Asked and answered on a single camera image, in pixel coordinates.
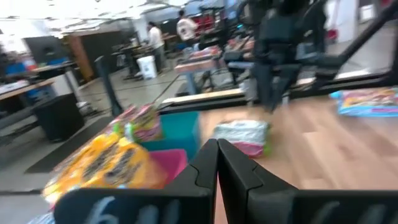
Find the white shirt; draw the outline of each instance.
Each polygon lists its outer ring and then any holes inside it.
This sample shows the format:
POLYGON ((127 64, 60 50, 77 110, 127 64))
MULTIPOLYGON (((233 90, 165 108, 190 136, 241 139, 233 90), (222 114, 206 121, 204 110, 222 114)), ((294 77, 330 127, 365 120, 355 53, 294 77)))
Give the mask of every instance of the white shirt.
POLYGON ((189 40, 195 37, 195 30, 198 25, 191 19, 183 18, 177 23, 177 33, 182 40, 189 40))
POLYGON ((149 45, 153 48, 159 48, 164 45, 162 38, 162 31, 157 27, 152 27, 149 30, 149 45))

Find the yellow snack bag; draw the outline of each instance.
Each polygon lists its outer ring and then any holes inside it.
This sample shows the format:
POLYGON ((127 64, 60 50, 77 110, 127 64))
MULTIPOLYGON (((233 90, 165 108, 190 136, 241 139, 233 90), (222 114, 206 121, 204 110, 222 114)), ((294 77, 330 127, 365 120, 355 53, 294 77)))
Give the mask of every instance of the yellow snack bag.
POLYGON ((82 187, 159 189, 165 185, 167 174, 142 146, 122 138, 117 151, 106 168, 82 187))
POLYGON ((72 160, 54 177, 43 190, 43 196, 50 203, 55 203, 60 196, 69 190, 79 188, 84 183, 86 167, 94 163, 104 150, 115 145, 119 140, 117 134, 101 134, 83 147, 72 160))

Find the chip bag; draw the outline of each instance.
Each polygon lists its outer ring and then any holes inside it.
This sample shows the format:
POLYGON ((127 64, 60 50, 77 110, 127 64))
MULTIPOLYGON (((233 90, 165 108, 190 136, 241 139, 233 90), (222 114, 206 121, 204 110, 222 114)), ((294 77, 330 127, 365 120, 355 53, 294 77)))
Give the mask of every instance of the chip bag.
POLYGON ((98 136, 76 161, 51 180, 43 195, 54 204, 67 192, 84 188, 161 189, 167 174, 142 146, 122 138, 98 136))
POLYGON ((144 105, 125 125, 125 137, 134 142, 146 142, 163 138, 160 117, 153 104, 144 105))
POLYGON ((109 126, 113 132, 119 134, 120 136, 124 136, 124 126, 130 122, 130 120, 136 115, 138 112, 138 109, 136 106, 131 106, 129 107, 126 111, 123 112, 123 114, 119 115, 117 118, 115 118, 109 126))
POLYGON ((222 122, 216 126, 212 138, 226 139, 249 157, 270 153, 267 142, 269 123, 264 121, 237 120, 222 122))

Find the black pole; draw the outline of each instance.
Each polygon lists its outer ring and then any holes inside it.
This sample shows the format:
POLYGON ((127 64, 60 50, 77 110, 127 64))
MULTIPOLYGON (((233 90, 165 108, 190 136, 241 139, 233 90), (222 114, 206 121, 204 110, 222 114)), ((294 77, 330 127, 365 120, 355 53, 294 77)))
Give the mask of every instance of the black pole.
POLYGON ((98 57, 95 60, 95 65, 97 67, 97 71, 98 71, 100 77, 102 78, 106 92, 108 94, 109 102, 111 103, 112 116, 117 117, 121 113, 123 113, 123 108, 120 105, 118 99, 116 98, 116 95, 114 94, 114 90, 113 90, 111 81, 109 80, 109 72, 103 64, 103 59, 104 59, 104 56, 98 57))
POLYGON ((391 75, 394 76, 394 80, 398 80, 398 21, 395 22, 395 50, 392 58, 391 75))

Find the person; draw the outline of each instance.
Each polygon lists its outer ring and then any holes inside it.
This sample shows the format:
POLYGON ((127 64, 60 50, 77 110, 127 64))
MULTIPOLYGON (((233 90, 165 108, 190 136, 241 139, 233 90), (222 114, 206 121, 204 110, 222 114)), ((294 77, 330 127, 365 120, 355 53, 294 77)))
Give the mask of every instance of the person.
POLYGON ((187 47, 193 47, 195 44, 195 30, 198 28, 198 25, 190 18, 185 17, 185 11, 183 9, 181 9, 178 14, 180 20, 177 23, 177 34, 181 37, 182 41, 185 42, 187 47))
POLYGON ((164 41, 162 37, 162 31, 156 27, 154 22, 148 23, 149 29, 149 45, 153 49, 155 56, 156 69, 159 73, 165 68, 166 57, 164 54, 164 41))

